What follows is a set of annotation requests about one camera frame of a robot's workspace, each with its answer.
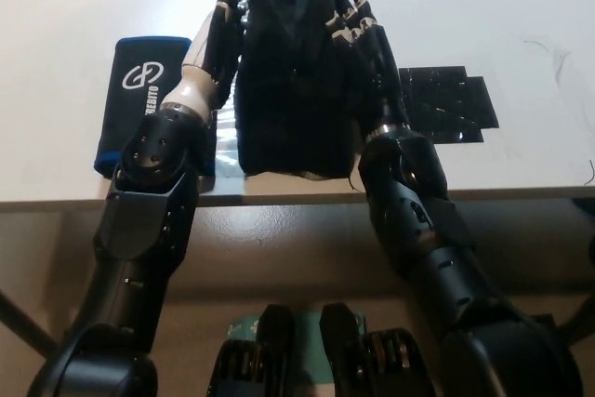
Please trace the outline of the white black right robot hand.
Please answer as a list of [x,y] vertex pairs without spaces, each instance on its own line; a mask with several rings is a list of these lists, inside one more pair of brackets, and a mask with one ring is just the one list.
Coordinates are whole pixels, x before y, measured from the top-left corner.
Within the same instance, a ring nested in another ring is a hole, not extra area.
[[369,1],[329,0],[324,8],[324,27],[347,73],[362,139],[408,128],[398,66]]

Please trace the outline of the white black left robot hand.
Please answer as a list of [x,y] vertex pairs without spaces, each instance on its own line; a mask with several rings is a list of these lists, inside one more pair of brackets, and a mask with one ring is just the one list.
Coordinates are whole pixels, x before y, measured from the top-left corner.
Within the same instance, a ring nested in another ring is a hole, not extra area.
[[201,117],[208,122],[231,91],[237,72],[243,27],[238,0],[217,0],[181,65],[181,79],[163,99],[160,109]]

